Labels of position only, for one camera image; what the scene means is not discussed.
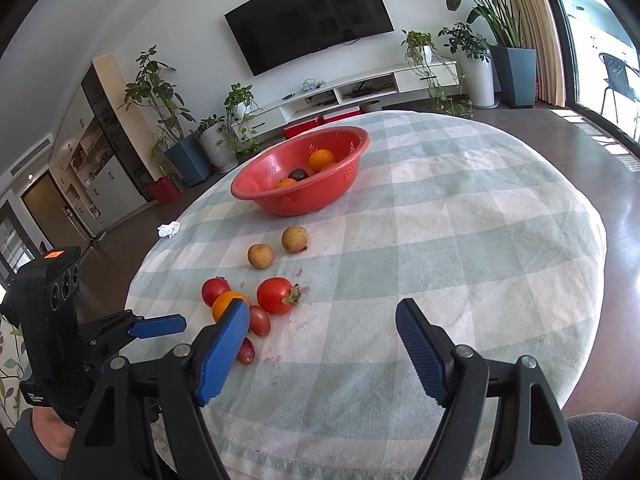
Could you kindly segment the plant in white pot right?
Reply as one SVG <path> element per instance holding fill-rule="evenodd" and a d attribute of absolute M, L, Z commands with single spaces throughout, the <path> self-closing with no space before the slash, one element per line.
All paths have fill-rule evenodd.
<path fill-rule="evenodd" d="M 474 32 L 469 24 L 457 22 L 443 27 L 438 36 L 458 61 L 464 86 L 472 105 L 480 110 L 493 110 L 498 106 L 494 86 L 489 46 L 486 39 Z"/>

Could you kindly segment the beige curtain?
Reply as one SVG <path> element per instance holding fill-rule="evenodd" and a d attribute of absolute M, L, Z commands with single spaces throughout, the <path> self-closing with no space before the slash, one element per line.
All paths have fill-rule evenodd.
<path fill-rule="evenodd" d="M 521 45 L 490 49 L 501 101 L 512 108 L 532 108 L 538 100 L 564 106 L 564 62 L 549 0 L 504 1 L 520 21 Z"/>

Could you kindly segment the dark plum in bowl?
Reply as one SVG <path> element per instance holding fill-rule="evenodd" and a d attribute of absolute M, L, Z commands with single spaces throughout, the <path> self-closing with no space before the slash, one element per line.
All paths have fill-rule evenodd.
<path fill-rule="evenodd" d="M 288 177 L 290 179 L 295 180 L 296 182 L 299 182 L 301 180 L 305 180 L 309 177 L 308 172 L 303 169 L 303 168 L 296 168 L 294 170 L 292 170 L 289 174 Z"/>

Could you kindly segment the white tv console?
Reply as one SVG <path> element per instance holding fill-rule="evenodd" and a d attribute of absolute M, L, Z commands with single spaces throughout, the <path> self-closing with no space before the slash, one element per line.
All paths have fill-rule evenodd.
<path fill-rule="evenodd" d="M 407 65 L 397 65 L 343 79 L 329 81 L 321 88 L 297 92 L 261 106 L 253 105 L 243 117 L 241 131 L 262 136 L 270 131 L 298 124 L 304 120 L 346 110 L 371 101 L 383 106 L 425 100 L 439 84 L 442 90 L 456 91 L 460 80 L 455 62 L 432 63 L 431 77 L 421 76 Z"/>

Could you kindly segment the tall plant blue pot left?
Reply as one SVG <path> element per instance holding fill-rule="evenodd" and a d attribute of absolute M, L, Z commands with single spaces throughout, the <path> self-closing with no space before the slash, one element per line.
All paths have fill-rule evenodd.
<path fill-rule="evenodd" d="M 175 67 L 157 57 L 157 46 L 142 51 L 136 59 L 137 75 L 127 82 L 122 107 L 148 108 L 155 114 L 154 141 L 150 148 L 152 162 L 163 176 L 174 172 L 190 188 L 206 181 L 212 166 L 192 134 L 186 132 L 182 120 L 195 122 L 177 86 L 165 78 Z"/>

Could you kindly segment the large red tomato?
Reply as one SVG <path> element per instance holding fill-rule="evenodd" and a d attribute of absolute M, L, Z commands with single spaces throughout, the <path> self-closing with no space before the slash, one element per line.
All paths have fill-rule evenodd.
<path fill-rule="evenodd" d="M 269 314 L 284 315 L 297 306 L 300 290 L 287 278 L 267 278 L 262 281 L 256 292 L 258 306 Z"/>

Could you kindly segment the pothos plant on console left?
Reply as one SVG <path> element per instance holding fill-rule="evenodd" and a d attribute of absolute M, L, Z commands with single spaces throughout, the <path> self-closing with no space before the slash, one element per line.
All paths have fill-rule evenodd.
<path fill-rule="evenodd" d="M 255 128 L 250 125 L 256 107 L 252 86 L 232 84 L 224 99 L 224 122 L 221 133 L 224 147 L 235 156 L 253 156 L 260 151 Z"/>

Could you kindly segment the trailing pothos on console right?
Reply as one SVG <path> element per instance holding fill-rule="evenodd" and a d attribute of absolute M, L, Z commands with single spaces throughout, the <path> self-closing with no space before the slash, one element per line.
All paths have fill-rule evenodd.
<path fill-rule="evenodd" d="M 434 113 L 471 118 L 471 100 L 463 95 L 457 63 L 438 50 L 429 32 L 403 30 L 401 45 L 410 70 L 425 84 L 430 110 Z"/>

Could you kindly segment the balcony chair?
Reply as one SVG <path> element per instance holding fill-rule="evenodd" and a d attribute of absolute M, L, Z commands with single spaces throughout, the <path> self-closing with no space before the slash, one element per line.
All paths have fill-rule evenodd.
<path fill-rule="evenodd" d="M 639 70 L 633 68 L 621 58 L 615 55 L 600 52 L 598 54 L 600 61 L 604 64 L 606 71 L 605 89 L 603 91 L 603 99 L 600 114 L 604 112 L 606 96 L 611 91 L 614 102 L 615 121 L 618 122 L 618 110 L 616 96 L 619 94 L 634 104 L 639 103 Z"/>

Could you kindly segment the brown longan fruit left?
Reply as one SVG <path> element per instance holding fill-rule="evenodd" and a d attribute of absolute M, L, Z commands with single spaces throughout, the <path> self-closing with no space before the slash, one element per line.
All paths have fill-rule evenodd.
<path fill-rule="evenodd" d="M 273 262 L 273 251 L 268 244 L 254 244 L 247 249 L 247 261 L 255 269 L 267 269 Z"/>

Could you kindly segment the crumpled white tissue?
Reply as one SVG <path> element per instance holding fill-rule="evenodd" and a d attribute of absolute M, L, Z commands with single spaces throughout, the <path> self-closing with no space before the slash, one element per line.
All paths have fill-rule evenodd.
<path fill-rule="evenodd" d="M 161 224 L 160 226 L 157 227 L 157 234 L 160 238 L 163 237 L 174 237 L 181 228 L 181 224 L 179 221 L 171 221 L 170 223 L 167 224 Z"/>

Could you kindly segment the checkered green white tablecloth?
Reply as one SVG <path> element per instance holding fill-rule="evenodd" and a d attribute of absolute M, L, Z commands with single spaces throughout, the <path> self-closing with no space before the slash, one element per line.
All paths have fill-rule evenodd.
<path fill-rule="evenodd" d="M 354 119 L 354 185 L 297 218 L 308 248 L 269 274 L 302 291 L 203 415 L 235 479 L 409 479 L 442 412 L 395 325 L 413 299 L 487 359 L 540 364 L 559 402 L 600 318 L 606 236 L 550 162 L 494 127 L 435 114 Z"/>

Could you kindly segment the plant in white ribbed pot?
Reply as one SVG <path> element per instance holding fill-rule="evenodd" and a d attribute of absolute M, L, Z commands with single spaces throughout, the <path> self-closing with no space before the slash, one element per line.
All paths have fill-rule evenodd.
<path fill-rule="evenodd" d="M 213 114 L 201 119 L 195 134 L 209 161 L 220 174 L 228 174 L 238 166 L 238 160 L 229 148 L 226 120 L 222 116 Z"/>

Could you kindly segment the orange tangerine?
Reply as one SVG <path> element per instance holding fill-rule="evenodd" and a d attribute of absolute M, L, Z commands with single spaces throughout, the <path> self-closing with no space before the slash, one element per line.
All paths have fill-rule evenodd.
<path fill-rule="evenodd" d="M 319 148 L 310 154 L 308 159 L 309 167 L 313 172 L 320 172 L 327 166 L 333 165 L 335 162 L 335 155 L 326 148 Z"/>
<path fill-rule="evenodd" d="M 244 296 L 240 292 L 234 292 L 233 290 L 223 292 L 212 305 L 212 317 L 215 322 L 218 322 L 222 318 L 224 311 L 227 310 L 232 301 L 235 299 L 244 301 L 247 307 L 252 306 L 250 298 L 247 298 L 247 296 Z"/>

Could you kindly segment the tall plant blue pot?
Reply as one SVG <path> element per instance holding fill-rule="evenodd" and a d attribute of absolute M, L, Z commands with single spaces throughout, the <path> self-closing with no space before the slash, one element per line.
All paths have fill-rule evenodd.
<path fill-rule="evenodd" d="M 463 0 L 446 0 L 454 12 Z M 469 24 L 482 18 L 494 35 L 489 48 L 501 88 L 502 102 L 512 108 L 532 108 L 536 92 L 536 51 L 524 46 L 521 14 L 512 0 L 471 0 Z"/>
<path fill-rule="evenodd" d="M 155 114 L 154 141 L 150 148 L 152 162 L 163 176 L 174 172 L 190 188 L 206 181 L 212 166 L 192 134 L 186 132 L 182 120 L 195 122 L 177 86 L 165 78 L 175 67 L 157 57 L 157 46 L 142 51 L 136 59 L 137 75 L 127 82 L 122 107 L 148 108 Z"/>

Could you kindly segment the orange tangerine bowl front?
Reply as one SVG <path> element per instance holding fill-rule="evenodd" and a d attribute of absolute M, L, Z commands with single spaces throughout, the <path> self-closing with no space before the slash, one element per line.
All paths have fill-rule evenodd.
<path fill-rule="evenodd" d="M 286 188 L 287 186 L 294 185 L 296 183 L 297 181 L 293 178 L 283 178 L 280 179 L 273 188 L 277 190 L 278 188 Z"/>

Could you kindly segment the small red bin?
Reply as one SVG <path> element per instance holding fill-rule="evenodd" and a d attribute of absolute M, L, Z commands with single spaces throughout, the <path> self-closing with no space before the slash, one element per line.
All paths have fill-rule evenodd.
<path fill-rule="evenodd" d="M 151 185 L 151 193 L 160 206 L 166 206 L 178 200 L 181 193 L 170 177 L 163 176 Z"/>

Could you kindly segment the tall plant blue pot right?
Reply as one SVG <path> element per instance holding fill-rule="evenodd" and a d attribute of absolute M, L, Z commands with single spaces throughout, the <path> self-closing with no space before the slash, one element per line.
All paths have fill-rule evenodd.
<path fill-rule="evenodd" d="M 446 0 L 454 12 L 463 0 Z M 489 48 L 501 88 L 502 102 L 512 108 L 532 108 L 536 92 L 536 51 L 524 46 L 521 14 L 512 0 L 471 0 L 469 24 L 482 18 L 494 35 Z"/>

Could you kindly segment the wooden cabinet wall unit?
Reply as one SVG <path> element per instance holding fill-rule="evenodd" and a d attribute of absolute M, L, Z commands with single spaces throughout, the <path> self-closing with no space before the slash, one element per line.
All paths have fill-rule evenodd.
<path fill-rule="evenodd" d="M 94 58 L 53 145 L 49 168 L 80 223 L 96 235 L 154 200 L 160 167 L 139 107 L 126 107 L 114 55 Z"/>

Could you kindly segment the red plastic colander bowl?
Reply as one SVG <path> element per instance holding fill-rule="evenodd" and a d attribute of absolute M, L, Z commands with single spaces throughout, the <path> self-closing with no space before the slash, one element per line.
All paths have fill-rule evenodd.
<path fill-rule="evenodd" d="M 254 157 L 234 177 L 231 194 L 280 217 L 309 214 L 342 197 L 355 183 L 360 157 L 370 145 L 370 134 L 355 126 L 333 126 L 300 134 Z M 335 155 L 335 162 L 313 172 L 308 159 L 319 148 Z M 274 185 L 296 169 L 309 177 L 275 190 Z"/>

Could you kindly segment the small red tomato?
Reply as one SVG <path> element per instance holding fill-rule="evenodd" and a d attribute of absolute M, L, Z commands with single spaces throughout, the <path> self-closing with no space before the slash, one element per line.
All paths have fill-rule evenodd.
<path fill-rule="evenodd" d="M 230 290 L 231 286 L 229 282 L 221 276 L 216 276 L 216 278 L 209 278 L 203 283 L 201 296 L 204 304 L 206 304 L 207 307 L 211 307 L 219 296 L 224 292 L 230 292 Z"/>

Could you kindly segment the wall mounted black television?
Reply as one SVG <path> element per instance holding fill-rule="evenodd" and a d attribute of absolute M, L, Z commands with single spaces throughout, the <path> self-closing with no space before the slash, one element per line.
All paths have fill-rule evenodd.
<path fill-rule="evenodd" d="M 394 30 L 383 0 L 250 0 L 228 12 L 226 21 L 255 76 Z"/>

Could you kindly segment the brown longan fruit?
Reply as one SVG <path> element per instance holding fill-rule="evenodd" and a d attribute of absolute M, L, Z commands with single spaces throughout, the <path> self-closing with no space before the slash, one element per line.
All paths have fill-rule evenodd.
<path fill-rule="evenodd" d="M 254 244 L 247 249 L 247 261 L 255 269 L 267 269 L 273 262 L 273 251 L 268 244 Z"/>
<path fill-rule="evenodd" d="M 309 233 L 302 226 L 290 226 L 283 231 L 281 243 L 289 254 L 298 254 L 307 249 Z"/>

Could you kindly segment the brown longan fruit right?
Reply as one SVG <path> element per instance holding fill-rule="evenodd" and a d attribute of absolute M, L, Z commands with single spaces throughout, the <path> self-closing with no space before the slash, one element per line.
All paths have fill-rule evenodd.
<path fill-rule="evenodd" d="M 298 254 L 307 249 L 309 233 L 302 226 L 290 226 L 283 231 L 281 243 L 289 254 Z"/>

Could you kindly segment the red storage box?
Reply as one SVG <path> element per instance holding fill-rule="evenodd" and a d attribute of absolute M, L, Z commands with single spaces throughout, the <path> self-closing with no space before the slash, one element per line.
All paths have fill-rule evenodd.
<path fill-rule="evenodd" d="M 301 133 L 309 131 L 321 125 L 321 120 L 318 117 L 309 118 L 303 122 L 296 122 L 296 124 L 287 125 L 283 128 L 283 135 L 285 139 L 292 139 L 294 136 L 298 136 Z"/>

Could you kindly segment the red grape tomato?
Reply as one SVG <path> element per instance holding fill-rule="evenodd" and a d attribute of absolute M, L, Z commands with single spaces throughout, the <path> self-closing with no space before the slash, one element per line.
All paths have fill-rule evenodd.
<path fill-rule="evenodd" d="M 235 359 L 242 365 L 250 365 L 254 362 L 255 356 L 256 351 L 254 344 L 250 339 L 244 338 Z"/>
<path fill-rule="evenodd" d="M 268 336 L 271 332 L 269 314 L 259 306 L 250 307 L 250 331 L 257 337 Z"/>

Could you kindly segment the orange tangerine in bowl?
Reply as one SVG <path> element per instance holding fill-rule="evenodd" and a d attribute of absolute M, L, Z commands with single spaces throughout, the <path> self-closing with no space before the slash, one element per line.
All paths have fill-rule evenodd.
<path fill-rule="evenodd" d="M 319 148 L 310 154 L 308 159 L 309 167 L 313 172 L 320 172 L 327 166 L 333 165 L 335 162 L 335 155 L 326 148 Z"/>

